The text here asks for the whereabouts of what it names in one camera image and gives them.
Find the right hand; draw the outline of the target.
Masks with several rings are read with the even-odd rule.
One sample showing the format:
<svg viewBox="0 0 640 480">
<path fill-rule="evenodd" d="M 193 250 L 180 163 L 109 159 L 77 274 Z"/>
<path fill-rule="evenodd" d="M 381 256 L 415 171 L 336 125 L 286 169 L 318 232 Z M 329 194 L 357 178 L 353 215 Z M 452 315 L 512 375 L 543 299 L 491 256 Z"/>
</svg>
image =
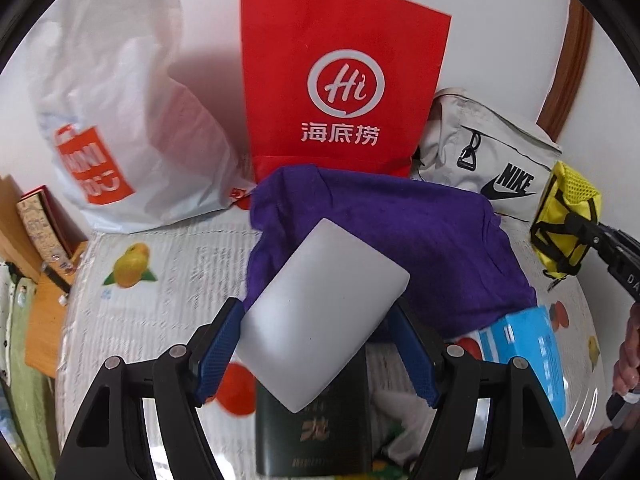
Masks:
<svg viewBox="0 0 640 480">
<path fill-rule="evenodd" d="M 614 365 L 613 389 L 621 396 L 639 385 L 639 327 L 640 304 L 636 302 L 630 309 L 626 336 L 620 345 L 620 356 Z"/>
</svg>

